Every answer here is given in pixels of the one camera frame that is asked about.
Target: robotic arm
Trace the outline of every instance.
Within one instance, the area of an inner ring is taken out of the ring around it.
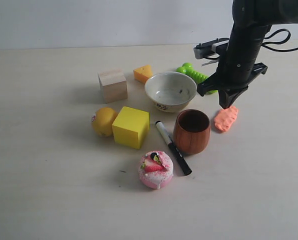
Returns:
[[[197,92],[204,96],[218,90],[223,109],[229,108],[256,77],[266,73],[266,65],[255,64],[265,36],[272,25],[298,24],[298,0],[234,0],[232,16],[230,38],[194,48],[196,59],[214,60],[217,58],[210,56],[219,55],[216,72],[197,86]]]

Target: tabletop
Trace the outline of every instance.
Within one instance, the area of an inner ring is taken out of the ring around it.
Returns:
[[[191,44],[1,50],[0,240],[298,240],[298,51],[261,50],[266,75],[234,103],[230,131],[186,157],[192,174],[174,162],[168,186],[139,181],[143,154],[172,156],[154,123],[172,133],[177,113],[156,109],[133,69],[185,62],[206,75],[217,67],[201,67]],[[97,73],[113,68],[128,99],[105,104]],[[141,149],[95,134],[91,116],[105,106],[150,113]],[[212,120],[221,107],[197,94],[186,109]]]

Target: marker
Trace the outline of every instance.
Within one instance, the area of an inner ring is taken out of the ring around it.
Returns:
[[[175,156],[180,168],[182,169],[183,173],[185,176],[188,176],[189,174],[191,174],[193,171],[190,169],[190,167],[188,166],[188,164],[186,163],[186,160],[184,159],[184,157],[182,156],[182,154],[180,153],[180,151],[178,150],[178,148],[176,147],[176,145],[174,144],[174,142],[172,141],[172,139],[170,138],[165,126],[163,125],[163,123],[161,121],[157,121],[155,123],[155,126],[157,127],[159,133],[161,134],[163,140],[165,141],[165,143],[168,145],[168,148],[171,150],[172,154]]]

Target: white bowl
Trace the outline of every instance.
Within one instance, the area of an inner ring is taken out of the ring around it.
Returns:
[[[161,111],[176,113],[184,109],[197,94],[195,81],[179,72],[158,73],[147,80],[144,91]]]

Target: green dog bone toy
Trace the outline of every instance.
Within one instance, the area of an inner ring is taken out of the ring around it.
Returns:
[[[182,66],[178,67],[176,72],[186,74],[187,76],[191,77],[197,85],[203,83],[208,78],[207,75],[195,71],[193,65],[189,62],[186,62]],[[207,92],[207,94],[214,94],[216,92],[217,90],[213,90]]]

